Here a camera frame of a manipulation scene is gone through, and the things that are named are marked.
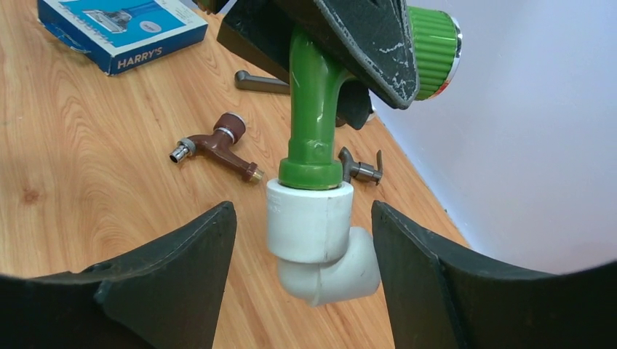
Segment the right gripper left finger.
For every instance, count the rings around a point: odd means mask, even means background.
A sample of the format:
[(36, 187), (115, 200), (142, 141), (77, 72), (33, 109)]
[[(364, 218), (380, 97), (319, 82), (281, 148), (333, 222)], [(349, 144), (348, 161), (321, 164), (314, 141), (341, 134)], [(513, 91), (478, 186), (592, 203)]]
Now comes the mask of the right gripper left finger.
[(211, 348), (236, 238), (222, 201), (78, 273), (1, 276), (3, 348)]

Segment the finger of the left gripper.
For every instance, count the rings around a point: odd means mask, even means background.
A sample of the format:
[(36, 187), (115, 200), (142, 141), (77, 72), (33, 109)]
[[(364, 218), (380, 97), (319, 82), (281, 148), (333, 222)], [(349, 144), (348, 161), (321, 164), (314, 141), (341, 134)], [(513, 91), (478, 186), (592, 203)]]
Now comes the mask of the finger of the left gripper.
[(277, 1), (327, 54), (396, 109), (418, 94), (418, 72), (405, 1)]
[[(223, 16), (217, 40), (229, 52), (290, 86), (289, 54), (293, 22), (274, 1), (196, 1), (207, 13)], [(338, 95), (337, 127), (361, 129), (374, 118), (367, 87), (358, 81), (343, 84)]]

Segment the green plastic faucet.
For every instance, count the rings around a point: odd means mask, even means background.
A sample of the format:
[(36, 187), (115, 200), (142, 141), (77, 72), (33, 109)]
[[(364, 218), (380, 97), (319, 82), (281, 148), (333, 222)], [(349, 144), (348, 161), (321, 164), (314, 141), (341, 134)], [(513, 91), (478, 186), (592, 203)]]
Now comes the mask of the green plastic faucet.
[[(408, 4), (407, 12), (418, 72), (414, 101), (426, 100), (440, 94), (456, 72), (462, 33), (456, 19), (446, 12)], [(279, 166), (281, 184), (306, 190), (340, 185), (343, 169), (333, 157), (335, 116), (341, 87), (352, 80), (364, 85), (294, 23), (290, 40), (291, 135), (287, 157)]]

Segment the white plastic elbow fitting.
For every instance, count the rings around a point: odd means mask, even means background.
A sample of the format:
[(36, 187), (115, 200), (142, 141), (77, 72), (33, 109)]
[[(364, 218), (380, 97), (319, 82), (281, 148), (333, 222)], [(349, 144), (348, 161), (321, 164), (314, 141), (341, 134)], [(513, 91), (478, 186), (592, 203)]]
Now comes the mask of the white plastic elbow fitting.
[(301, 190), (266, 185), (266, 244), (279, 283), (311, 307), (376, 293), (381, 275), (371, 233), (351, 224), (354, 187)]

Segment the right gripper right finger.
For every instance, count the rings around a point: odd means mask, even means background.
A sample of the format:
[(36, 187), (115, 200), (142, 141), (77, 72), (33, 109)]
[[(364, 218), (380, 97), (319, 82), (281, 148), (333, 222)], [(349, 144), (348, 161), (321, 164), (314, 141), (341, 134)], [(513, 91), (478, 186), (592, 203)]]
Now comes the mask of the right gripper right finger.
[(614, 348), (616, 263), (551, 274), (475, 252), (383, 201), (375, 253), (396, 348)]

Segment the long grey faucet white elbow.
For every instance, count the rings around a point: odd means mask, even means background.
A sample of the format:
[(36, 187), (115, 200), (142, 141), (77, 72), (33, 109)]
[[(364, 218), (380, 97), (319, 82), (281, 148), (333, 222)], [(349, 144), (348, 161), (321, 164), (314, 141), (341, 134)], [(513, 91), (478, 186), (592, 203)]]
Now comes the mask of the long grey faucet white elbow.
[(239, 70), (234, 74), (234, 84), (237, 89), (244, 91), (290, 94), (288, 83), (271, 77), (255, 76), (246, 70)]

